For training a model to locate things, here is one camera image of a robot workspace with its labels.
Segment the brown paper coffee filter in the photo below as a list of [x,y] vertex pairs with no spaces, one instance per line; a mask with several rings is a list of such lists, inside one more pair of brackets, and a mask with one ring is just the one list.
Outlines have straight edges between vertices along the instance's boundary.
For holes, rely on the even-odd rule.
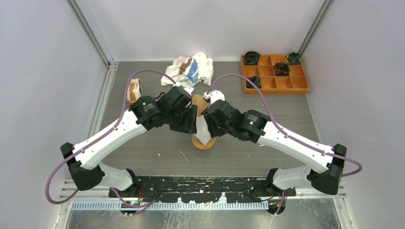
[[202,115],[202,112],[208,107],[208,103],[205,101],[204,97],[200,94],[195,94],[192,97],[192,105],[197,106],[197,117]]

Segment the white paper coffee filter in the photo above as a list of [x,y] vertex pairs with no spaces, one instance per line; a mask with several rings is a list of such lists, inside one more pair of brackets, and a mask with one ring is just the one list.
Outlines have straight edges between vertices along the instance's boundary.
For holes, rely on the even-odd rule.
[[211,133],[208,129],[208,124],[203,115],[196,118],[196,129],[197,132],[194,136],[205,146],[211,140]]

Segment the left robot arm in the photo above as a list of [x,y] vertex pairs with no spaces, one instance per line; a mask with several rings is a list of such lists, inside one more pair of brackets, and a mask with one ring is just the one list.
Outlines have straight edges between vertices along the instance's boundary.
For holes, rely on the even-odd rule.
[[125,197],[139,191],[139,181],[131,169],[117,169],[101,161],[130,139],[168,125],[170,130],[195,134],[197,106],[192,104],[192,87],[175,86],[157,99],[142,96],[109,126],[91,138],[61,146],[71,177],[79,191],[96,186],[111,187]]

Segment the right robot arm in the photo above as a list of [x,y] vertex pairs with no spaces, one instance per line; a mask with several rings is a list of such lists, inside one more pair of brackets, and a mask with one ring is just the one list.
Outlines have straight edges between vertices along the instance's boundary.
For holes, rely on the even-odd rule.
[[271,118],[256,110],[241,113],[227,101],[216,101],[206,108],[203,117],[212,137],[229,134],[241,141],[250,141],[275,148],[304,163],[302,167],[269,171],[265,182],[266,192],[277,196],[294,187],[313,187],[328,194],[338,193],[347,148],[341,144],[327,146],[290,130],[283,134]]

